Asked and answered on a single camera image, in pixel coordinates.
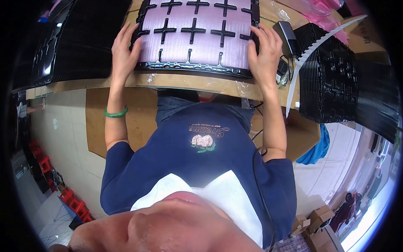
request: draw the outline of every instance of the wooden table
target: wooden table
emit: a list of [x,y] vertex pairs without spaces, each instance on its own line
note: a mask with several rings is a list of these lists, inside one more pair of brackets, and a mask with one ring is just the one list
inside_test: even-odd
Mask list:
[[[136,23],[141,2],[141,0],[133,0],[126,21],[130,21],[132,24]],[[294,29],[308,23],[298,12],[280,3],[274,1],[262,1],[260,3],[260,22],[262,24],[272,27],[277,21],[281,20],[288,21]],[[158,73],[157,71],[133,72],[126,81],[126,87],[180,88],[220,93],[251,100],[263,100],[260,88],[254,83],[253,79],[221,79],[217,75],[205,77],[198,76],[197,74],[196,72],[193,72],[192,75],[182,73],[165,74]],[[49,93],[100,87],[110,87],[110,78],[52,83],[46,87],[27,90],[27,99],[44,96]],[[289,83],[286,87],[280,87],[279,89],[281,106],[286,106],[288,90]],[[299,78],[297,78],[291,108],[295,107],[295,102],[299,102]]]

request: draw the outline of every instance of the mouth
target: mouth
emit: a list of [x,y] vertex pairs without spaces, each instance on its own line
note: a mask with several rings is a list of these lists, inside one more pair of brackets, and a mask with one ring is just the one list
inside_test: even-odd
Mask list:
[[200,196],[192,192],[185,192],[185,191],[174,192],[173,194],[166,196],[163,200],[170,200],[173,198],[188,201],[205,208],[211,208],[211,206],[206,201],[204,201]]

